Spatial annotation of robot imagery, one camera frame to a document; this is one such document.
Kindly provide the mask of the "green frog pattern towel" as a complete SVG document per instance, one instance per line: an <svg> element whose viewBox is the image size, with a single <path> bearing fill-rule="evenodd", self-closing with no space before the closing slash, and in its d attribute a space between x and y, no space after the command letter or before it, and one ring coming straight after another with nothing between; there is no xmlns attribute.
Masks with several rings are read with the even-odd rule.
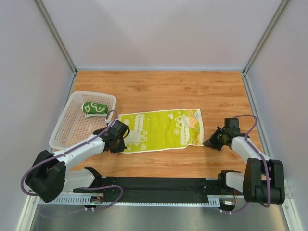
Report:
<svg viewBox="0 0 308 231"><path fill-rule="evenodd" d="M109 112L107 105L92 102L84 102L81 109L82 112L85 113L85 118L92 116L106 116Z"/></svg>

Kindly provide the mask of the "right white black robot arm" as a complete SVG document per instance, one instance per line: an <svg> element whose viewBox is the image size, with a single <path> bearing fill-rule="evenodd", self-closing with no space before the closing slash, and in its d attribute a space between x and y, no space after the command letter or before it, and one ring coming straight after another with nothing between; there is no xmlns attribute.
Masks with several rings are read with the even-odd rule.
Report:
<svg viewBox="0 0 308 231"><path fill-rule="evenodd" d="M249 133L256 127L258 118L254 119L253 126L242 133L238 115L224 119L224 126L217 127L216 131L203 142L203 146L221 151L227 146L236 152L246 163L245 172L223 170L218 180L225 188L232 188L241 192L248 203L259 203L264 207L282 205L285 201L284 166L282 161L272 159L262 153L251 141Z"/></svg>

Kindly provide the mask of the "yellow green towel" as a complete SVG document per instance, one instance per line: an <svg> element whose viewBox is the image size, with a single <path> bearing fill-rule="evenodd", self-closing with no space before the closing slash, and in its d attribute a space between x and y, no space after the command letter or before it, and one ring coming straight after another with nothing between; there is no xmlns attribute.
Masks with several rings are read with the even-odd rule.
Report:
<svg viewBox="0 0 308 231"><path fill-rule="evenodd" d="M204 126L200 109L172 109L119 115L130 129L124 138L126 154L202 146Z"/></svg>

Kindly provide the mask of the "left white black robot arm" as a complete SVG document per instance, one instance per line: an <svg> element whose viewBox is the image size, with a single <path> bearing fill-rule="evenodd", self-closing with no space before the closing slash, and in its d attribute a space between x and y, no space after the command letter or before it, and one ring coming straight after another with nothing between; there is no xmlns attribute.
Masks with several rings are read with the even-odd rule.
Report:
<svg viewBox="0 0 308 231"><path fill-rule="evenodd" d="M91 167L79 171L71 169L96 154L124 151L124 138L129 133L126 124L115 120L69 148L54 153L44 150L23 176L21 186L27 185L32 190L31 196L38 196L46 203L56 199L62 192L89 188L98 179L98 172Z"/></svg>

